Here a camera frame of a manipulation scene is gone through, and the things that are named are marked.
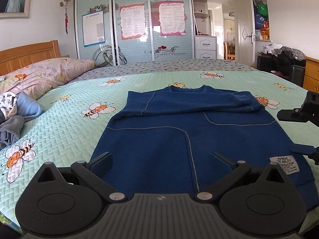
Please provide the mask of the light blue garment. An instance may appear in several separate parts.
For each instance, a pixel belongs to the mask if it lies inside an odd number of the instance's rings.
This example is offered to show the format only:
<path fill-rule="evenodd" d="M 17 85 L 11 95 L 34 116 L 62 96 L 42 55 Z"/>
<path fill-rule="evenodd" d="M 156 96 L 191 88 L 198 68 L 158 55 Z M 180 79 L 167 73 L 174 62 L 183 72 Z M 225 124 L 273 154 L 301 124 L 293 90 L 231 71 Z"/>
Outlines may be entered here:
<path fill-rule="evenodd" d="M 25 92 L 21 92 L 17 96 L 17 114 L 21 116 L 25 122 L 39 117 L 43 109 L 44 107 L 41 104 L 29 97 Z"/>

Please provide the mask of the white door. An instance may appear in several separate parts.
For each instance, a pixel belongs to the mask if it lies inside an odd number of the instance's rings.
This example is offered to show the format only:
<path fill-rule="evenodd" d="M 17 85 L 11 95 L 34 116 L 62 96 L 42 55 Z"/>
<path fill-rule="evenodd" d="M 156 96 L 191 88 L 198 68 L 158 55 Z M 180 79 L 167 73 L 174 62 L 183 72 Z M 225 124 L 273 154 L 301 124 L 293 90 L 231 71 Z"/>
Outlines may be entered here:
<path fill-rule="evenodd" d="M 240 64 L 255 62 L 255 15 L 252 0 L 233 0 L 235 17 L 235 56 Z"/>

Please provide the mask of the clothes pile on stool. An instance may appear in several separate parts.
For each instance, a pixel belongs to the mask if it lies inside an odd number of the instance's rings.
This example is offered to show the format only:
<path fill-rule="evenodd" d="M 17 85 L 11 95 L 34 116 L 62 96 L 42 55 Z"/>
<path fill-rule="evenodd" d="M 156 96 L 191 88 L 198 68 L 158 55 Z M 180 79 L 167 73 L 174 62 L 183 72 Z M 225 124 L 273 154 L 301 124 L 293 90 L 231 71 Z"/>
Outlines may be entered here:
<path fill-rule="evenodd" d="M 292 65 L 305 66 L 305 54 L 299 49 L 271 43 L 263 47 L 262 53 L 274 55 L 282 61 L 287 60 Z"/>

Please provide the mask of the floral pink pillow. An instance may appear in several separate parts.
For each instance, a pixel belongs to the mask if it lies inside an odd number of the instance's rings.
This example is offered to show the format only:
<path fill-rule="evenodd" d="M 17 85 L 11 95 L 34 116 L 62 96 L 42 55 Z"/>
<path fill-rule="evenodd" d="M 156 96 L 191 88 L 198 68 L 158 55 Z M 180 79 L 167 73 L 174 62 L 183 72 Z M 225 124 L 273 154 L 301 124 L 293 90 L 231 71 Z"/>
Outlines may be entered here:
<path fill-rule="evenodd" d="M 91 59 L 53 58 L 33 63 L 4 75 L 1 94 L 24 92 L 37 100 L 49 90 L 68 83 L 94 67 L 95 62 Z"/>

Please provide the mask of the wooden headboard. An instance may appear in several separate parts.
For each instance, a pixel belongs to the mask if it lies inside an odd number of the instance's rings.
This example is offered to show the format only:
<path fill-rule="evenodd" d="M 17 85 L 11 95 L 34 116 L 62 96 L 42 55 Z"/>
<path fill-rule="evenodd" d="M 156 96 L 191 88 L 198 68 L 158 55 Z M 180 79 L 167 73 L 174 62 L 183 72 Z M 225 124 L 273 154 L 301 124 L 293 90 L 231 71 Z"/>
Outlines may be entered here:
<path fill-rule="evenodd" d="M 0 52 L 0 74 L 6 75 L 30 64 L 60 56 L 58 40 L 3 50 Z"/>

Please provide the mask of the shelf niche with bags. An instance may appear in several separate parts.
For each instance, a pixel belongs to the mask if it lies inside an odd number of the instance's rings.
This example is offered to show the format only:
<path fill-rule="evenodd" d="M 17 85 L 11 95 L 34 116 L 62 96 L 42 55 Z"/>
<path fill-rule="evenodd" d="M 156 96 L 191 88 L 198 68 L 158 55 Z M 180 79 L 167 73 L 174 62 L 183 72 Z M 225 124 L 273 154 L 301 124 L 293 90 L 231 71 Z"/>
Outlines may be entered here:
<path fill-rule="evenodd" d="M 267 0 L 252 0 L 255 19 L 255 36 L 259 40 L 270 40 L 269 12 Z"/>

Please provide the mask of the wooden chair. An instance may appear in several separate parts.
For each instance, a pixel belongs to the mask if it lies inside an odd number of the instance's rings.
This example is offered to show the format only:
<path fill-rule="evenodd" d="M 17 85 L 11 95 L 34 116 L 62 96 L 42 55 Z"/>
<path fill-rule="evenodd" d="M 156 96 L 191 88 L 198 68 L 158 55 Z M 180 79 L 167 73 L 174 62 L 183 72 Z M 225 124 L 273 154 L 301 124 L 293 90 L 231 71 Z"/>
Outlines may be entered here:
<path fill-rule="evenodd" d="M 236 59 L 234 44 L 224 42 L 224 59 L 229 61 L 234 61 Z"/>

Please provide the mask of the wooden dresser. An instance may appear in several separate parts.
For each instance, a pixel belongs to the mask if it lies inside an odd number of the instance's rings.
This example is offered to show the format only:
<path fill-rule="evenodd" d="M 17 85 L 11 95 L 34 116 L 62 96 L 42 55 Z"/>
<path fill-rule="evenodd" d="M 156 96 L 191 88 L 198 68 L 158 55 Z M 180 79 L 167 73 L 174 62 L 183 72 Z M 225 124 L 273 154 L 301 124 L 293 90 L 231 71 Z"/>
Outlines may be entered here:
<path fill-rule="evenodd" d="M 319 60 L 305 57 L 305 75 L 303 88 L 305 90 L 319 93 Z"/>

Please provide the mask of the white drawer shelf unit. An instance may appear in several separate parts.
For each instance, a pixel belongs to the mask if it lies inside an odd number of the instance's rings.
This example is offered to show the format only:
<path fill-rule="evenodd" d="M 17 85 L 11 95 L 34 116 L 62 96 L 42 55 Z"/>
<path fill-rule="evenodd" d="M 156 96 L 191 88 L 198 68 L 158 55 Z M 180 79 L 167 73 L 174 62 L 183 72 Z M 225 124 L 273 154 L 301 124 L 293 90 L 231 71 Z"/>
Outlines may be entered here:
<path fill-rule="evenodd" d="M 212 35 L 208 0 L 192 0 L 196 59 L 217 58 L 217 37 Z"/>

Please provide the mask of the heart pattern bedsheet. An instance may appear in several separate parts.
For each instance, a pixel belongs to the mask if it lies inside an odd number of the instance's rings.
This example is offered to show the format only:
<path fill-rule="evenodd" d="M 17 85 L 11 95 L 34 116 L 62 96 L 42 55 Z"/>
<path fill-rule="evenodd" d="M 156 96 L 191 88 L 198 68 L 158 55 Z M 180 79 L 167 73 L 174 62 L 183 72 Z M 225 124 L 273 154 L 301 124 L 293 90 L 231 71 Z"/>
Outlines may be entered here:
<path fill-rule="evenodd" d="M 130 63 L 94 68 L 76 77 L 75 81 L 120 77 L 133 74 L 174 71 L 254 71 L 252 66 L 223 59 L 174 59 L 158 62 Z"/>

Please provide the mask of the grey garment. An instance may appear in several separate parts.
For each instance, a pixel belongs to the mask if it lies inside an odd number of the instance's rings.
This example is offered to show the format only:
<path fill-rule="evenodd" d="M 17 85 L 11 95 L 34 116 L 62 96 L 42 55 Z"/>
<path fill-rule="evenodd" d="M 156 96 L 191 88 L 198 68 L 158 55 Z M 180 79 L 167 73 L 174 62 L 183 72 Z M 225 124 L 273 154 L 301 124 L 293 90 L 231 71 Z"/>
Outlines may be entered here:
<path fill-rule="evenodd" d="M 14 144 L 20 139 L 20 133 L 24 126 L 24 118 L 19 115 L 12 116 L 1 123 L 1 149 Z"/>

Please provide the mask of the white patterned garment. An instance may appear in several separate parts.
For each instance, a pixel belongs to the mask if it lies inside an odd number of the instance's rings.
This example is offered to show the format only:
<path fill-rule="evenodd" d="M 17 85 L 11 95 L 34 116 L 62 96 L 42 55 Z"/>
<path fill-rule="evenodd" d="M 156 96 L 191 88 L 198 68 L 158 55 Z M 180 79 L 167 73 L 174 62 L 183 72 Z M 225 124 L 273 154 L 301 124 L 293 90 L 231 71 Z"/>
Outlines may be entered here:
<path fill-rule="evenodd" d="M 1 112 L 5 119 L 17 114 L 17 96 L 12 92 L 1 94 Z"/>

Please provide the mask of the blue knit sweater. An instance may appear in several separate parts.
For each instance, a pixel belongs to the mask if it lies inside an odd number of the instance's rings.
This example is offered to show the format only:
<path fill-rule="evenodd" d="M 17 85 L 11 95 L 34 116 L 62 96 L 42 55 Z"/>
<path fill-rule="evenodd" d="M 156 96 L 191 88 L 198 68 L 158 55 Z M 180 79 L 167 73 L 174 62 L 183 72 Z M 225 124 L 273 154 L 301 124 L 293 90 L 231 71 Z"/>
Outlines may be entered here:
<path fill-rule="evenodd" d="M 130 91 L 108 122 L 93 158 L 109 152 L 114 164 L 102 179 L 126 195 L 188 193 L 213 183 L 212 152 L 263 168 L 292 162 L 285 172 L 308 209 L 318 205 L 314 175 L 304 155 L 274 117 L 248 91 L 166 87 Z"/>

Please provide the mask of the red hanging ornament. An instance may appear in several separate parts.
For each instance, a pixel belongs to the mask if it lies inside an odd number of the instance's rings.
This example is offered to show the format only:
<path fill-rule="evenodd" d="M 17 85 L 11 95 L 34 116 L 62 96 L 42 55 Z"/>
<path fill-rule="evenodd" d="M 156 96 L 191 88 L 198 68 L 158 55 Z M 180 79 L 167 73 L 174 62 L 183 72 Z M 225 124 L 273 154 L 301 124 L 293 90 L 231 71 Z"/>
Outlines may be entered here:
<path fill-rule="evenodd" d="M 65 22 L 65 33 L 68 34 L 68 9 L 65 8 L 65 13 L 64 13 L 64 22 Z"/>

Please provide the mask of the wall lamp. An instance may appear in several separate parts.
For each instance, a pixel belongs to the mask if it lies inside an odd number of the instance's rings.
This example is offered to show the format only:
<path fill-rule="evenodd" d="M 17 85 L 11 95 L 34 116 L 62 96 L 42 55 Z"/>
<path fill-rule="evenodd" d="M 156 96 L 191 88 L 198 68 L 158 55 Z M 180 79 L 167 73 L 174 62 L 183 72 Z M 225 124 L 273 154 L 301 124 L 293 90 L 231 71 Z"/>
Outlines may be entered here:
<path fill-rule="evenodd" d="M 64 7 L 64 8 L 67 8 L 68 7 L 68 5 L 69 5 L 69 3 L 71 2 L 72 0 L 63 0 L 63 1 L 61 1 L 60 3 L 59 3 L 59 6 L 62 8 L 62 7 Z"/>

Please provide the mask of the sliding door wardrobe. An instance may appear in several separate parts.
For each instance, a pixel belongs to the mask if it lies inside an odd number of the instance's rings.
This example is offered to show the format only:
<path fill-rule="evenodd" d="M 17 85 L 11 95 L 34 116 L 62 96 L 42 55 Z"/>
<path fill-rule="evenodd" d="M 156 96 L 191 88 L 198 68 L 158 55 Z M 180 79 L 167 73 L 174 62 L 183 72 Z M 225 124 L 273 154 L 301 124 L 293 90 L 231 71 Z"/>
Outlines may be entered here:
<path fill-rule="evenodd" d="M 193 59 L 191 0 L 75 0 L 77 54 L 97 66 Z"/>

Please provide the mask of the mint quilted bee bedspread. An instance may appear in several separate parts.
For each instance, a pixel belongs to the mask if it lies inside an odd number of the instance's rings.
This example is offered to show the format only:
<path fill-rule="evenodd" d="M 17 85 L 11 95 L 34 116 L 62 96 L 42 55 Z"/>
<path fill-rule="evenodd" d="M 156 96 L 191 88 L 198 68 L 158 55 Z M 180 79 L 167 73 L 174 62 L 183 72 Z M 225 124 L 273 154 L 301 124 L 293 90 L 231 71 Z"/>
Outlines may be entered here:
<path fill-rule="evenodd" d="M 123 75 L 75 81 L 54 88 L 39 98 L 43 113 L 26 122 L 20 140 L 1 150 L 1 222 L 20 231 L 15 217 L 16 203 L 31 178 L 46 161 L 59 167 L 77 160 L 89 160 L 111 113 L 93 120 L 82 112 L 90 105 L 107 103 L 116 111 L 123 109 L 129 91 L 148 92 L 174 85 L 184 89 L 203 85 L 223 90 L 248 91 L 273 116 L 282 109 L 300 107 L 307 90 L 276 75 L 261 71 L 176 71 Z M 7 181 L 5 164 L 12 149 L 29 140 L 36 156 L 25 162 L 13 183 Z"/>

